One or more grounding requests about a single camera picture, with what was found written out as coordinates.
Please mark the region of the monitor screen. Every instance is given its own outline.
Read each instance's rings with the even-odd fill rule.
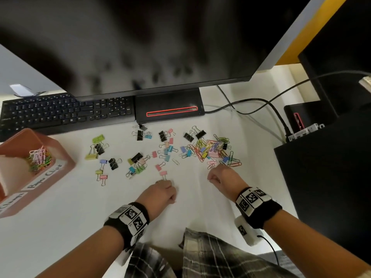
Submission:
[[[0,0],[0,44],[75,97],[246,81],[309,0]]]

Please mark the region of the yellow wall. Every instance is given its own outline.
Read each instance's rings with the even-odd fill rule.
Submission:
[[[317,35],[327,21],[336,13],[346,0],[326,0],[313,19],[292,42],[276,65],[298,63],[298,55]]]

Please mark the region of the keyboard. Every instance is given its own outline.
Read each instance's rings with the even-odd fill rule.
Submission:
[[[133,97],[78,102],[68,93],[3,101],[0,142],[24,128],[54,135],[135,121]]]

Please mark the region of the label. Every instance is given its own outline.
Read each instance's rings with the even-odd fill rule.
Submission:
[[[0,214],[4,211],[6,211],[9,207],[17,203],[23,196],[25,196],[27,192],[20,192],[20,193],[14,193],[12,196],[10,196],[8,199],[6,199],[4,202],[0,204]]]
[[[66,164],[66,161],[61,160],[61,159],[56,159],[53,166],[49,167],[47,170],[44,170],[42,175],[38,176],[32,182],[27,184],[23,189],[21,189],[21,191],[34,190],[36,187],[39,187],[44,181],[46,181],[48,178],[53,176],[55,173],[63,170],[65,164]]]

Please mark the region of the person's left hand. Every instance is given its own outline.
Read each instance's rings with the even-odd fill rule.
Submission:
[[[150,221],[157,218],[169,205],[174,204],[177,190],[171,181],[157,181],[148,187],[136,200],[137,203],[146,207]]]

